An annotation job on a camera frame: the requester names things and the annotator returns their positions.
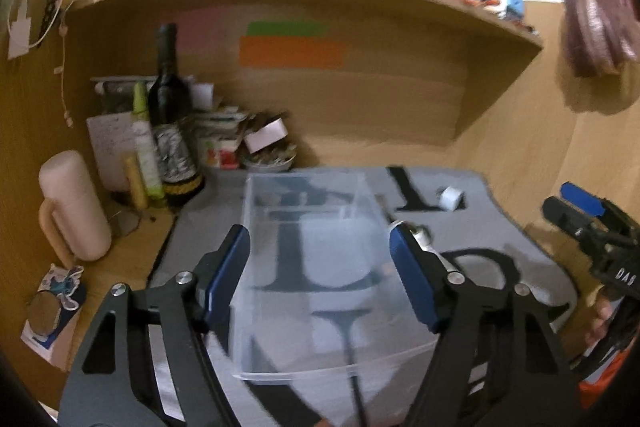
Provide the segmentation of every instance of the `orange sticky note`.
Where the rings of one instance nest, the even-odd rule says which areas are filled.
[[[243,68],[309,68],[337,70],[344,66],[346,45],[318,37],[240,37]]]

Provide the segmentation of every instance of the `orange fabric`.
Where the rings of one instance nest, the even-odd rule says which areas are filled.
[[[583,409],[588,409],[599,399],[600,395],[616,376],[620,367],[622,367],[622,364],[625,363],[629,351],[630,349],[627,349],[618,353],[596,383],[580,382],[580,403]]]
[[[346,45],[318,37],[240,37],[243,68],[311,68],[344,66]]]

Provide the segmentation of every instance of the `round brown disc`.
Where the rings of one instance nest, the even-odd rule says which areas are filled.
[[[58,326],[60,301],[51,292],[36,293],[29,303],[27,318],[33,333],[48,337]]]

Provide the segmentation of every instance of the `wooden wall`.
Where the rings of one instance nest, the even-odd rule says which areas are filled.
[[[52,74],[60,38],[50,36],[26,58],[0,60],[0,346],[36,397],[56,406],[63,375],[19,340],[26,303],[55,261],[37,226],[38,170],[69,148],[94,169],[84,119],[99,107],[89,77],[154,74],[155,32],[171,21],[180,25],[181,72],[215,82],[230,102],[247,108],[289,110],[305,164],[443,165],[485,174],[505,210],[574,273],[587,302],[596,285],[585,257],[543,222],[539,208],[571,180],[640,215],[634,197],[640,88],[632,69],[622,80],[572,78],[559,54],[561,14],[559,5],[527,4],[529,22],[545,41],[528,68],[533,51],[517,42],[364,10],[329,17],[314,7],[113,12],[98,5],[71,14],[66,95],[74,129],[63,121]],[[239,69],[238,37],[264,17],[323,20],[328,36],[350,44],[344,70]],[[580,336],[566,336],[572,353]]]

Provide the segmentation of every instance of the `green sticky note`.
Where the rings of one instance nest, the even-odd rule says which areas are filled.
[[[249,37],[322,37],[324,25],[313,21],[254,21],[249,24]]]

